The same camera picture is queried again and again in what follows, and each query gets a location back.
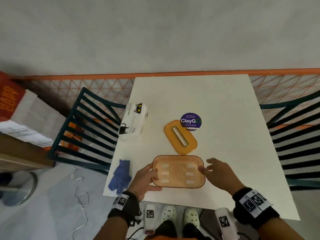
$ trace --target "shoe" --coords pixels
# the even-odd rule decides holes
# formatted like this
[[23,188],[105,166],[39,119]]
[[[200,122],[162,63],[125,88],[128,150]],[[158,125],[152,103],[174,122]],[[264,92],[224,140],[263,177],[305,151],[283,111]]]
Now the shoe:
[[199,229],[200,227],[200,222],[199,222],[199,216],[198,213],[195,209],[193,208],[186,208],[184,211],[184,216],[183,216],[183,227],[187,225],[188,223],[192,223],[193,225],[196,226],[196,228]]
[[177,217],[176,208],[173,205],[167,204],[164,206],[164,209],[161,213],[160,223],[170,220],[175,223]]

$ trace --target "tiled wall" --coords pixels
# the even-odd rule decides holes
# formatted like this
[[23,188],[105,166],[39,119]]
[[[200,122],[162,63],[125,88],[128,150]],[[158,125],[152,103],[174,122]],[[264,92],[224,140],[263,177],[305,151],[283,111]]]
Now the tiled wall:
[[[320,90],[320,75],[268,75],[250,76],[259,104],[290,101]],[[64,103],[71,108],[82,87],[90,89],[106,100],[126,104],[129,101],[134,84],[132,79],[96,79],[96,80],[33,80],[27,87],[37,94],[49,96],[52,100]],[[307,104],[320,101],[314,99],[293,109],[294,113]],[[265,120],[270,120],[281,109],[263,110]]]

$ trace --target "white tissue pack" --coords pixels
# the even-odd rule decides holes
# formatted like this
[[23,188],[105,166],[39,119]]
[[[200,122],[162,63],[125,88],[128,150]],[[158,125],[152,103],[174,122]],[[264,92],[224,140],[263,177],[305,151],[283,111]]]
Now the white tissue pack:
[[128,103],[119,128],[119,138],[125,141],[140,139],[147,117],[148,112],[145,104]]

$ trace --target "purple round sticker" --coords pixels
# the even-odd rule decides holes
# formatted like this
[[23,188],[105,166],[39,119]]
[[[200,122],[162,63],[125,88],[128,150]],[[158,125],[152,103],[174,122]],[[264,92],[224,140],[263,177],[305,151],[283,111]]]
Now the purple round sticker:
[[182,127],[189,131],[195,131],[201,126],[201,118],[195,113],[185,113],[180,119]]

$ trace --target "black wristband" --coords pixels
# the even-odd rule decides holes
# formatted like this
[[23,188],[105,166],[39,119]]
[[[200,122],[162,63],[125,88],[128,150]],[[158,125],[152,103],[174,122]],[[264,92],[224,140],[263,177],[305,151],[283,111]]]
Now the black wristband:
[[114,201],[114,207],[108,214],[108,218],[121,217],[124,219],[129,227],[130,222],[134,220],[135,216],[140,210],[139,202],[134,193],[124,191]]
[[[265,224],[271,218],[279,217],[280,215],[271,207],[271,204],[261,194],[259,194],[256,191],[251,191],[253,191],[252,188],[246,187],[239,190],[233,195],[232,198],[235,201],[235,208],[233,210],[233,214],[234,217],[238,220],[238,222],[242,224],[250,224],[254,229],[258,230],[263,224]],[[243,198],[249,192],[253,197],[249,199],[249,197],[247,196],[246,198],[250,201],[251,208],[243,202]],[[262,204],[264,203],[269,204],[269,206],[267,205],[266,208],[260,209],[259,207],[263,206]],[[260,211],[258,214],[255,214],[255,216],[253,216],[251,212],[254,208],[257,210],[259,209]]]

